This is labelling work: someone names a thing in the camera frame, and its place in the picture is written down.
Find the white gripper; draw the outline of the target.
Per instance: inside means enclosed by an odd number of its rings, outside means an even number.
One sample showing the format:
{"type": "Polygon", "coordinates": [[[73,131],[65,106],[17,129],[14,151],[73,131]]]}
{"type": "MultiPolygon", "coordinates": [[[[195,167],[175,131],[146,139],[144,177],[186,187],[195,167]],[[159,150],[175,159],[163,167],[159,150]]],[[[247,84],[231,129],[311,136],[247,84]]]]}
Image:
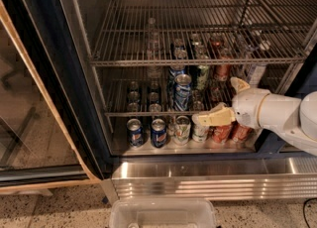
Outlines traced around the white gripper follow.
{"type": "Polygon", "coordinates": [[[233,108],[220,102],[210,111],[200,112],[198,114],[199,123],[202,126],[226,126],[237,120],[243,126],[258,129],[260,127],[258,119],[260,107],[264,99],[270,95],[270,91],[251,88],[239,77],[231,77],[230,82],[238,93],[232,99],[233,108]]]}

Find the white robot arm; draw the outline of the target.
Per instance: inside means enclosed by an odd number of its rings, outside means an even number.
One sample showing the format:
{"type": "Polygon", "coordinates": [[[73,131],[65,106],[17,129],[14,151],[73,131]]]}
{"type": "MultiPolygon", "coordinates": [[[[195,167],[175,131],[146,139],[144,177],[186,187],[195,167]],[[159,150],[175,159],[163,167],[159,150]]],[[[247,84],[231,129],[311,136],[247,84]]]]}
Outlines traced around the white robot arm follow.
{"type": "Polygon", "coordinates": [[[252,129],[267,129],[297,149],[317,155],[317,92],[303,99],[252,88],[238,77],[230,79],[236,91],[232,106],[219,103],[197,114],[202,126],[225,126],[237,121],[252,129]]]}

